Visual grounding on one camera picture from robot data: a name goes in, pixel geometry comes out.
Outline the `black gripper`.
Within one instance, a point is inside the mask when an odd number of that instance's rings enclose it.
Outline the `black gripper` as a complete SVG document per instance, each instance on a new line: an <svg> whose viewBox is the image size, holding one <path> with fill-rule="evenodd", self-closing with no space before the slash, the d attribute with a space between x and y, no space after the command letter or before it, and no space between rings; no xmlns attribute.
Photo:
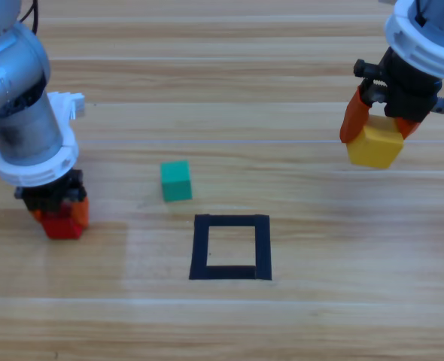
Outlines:
<svg viewBox="0 0 444 361"><path fill-rule="evenodd" d="M414 68L388 48L379 64L359 59L354 75L363 80L345 110L339 138L353 141L369 119L373 103L385 106L385 115L393 117L398 132L407 139L430 113L444 114L444 98L438 96L442 80Z"/></svg>
<svg viewBox="0 0 444 361"><path fill-rule="evenodd" d="M73 203L73 221L83 229L90 223L90 202L84 187L82 170L70 169L61 178L37 187L17 187L14 197L23 200L38 223L45 219L45 213L57 212L63 202Z"/></svg>

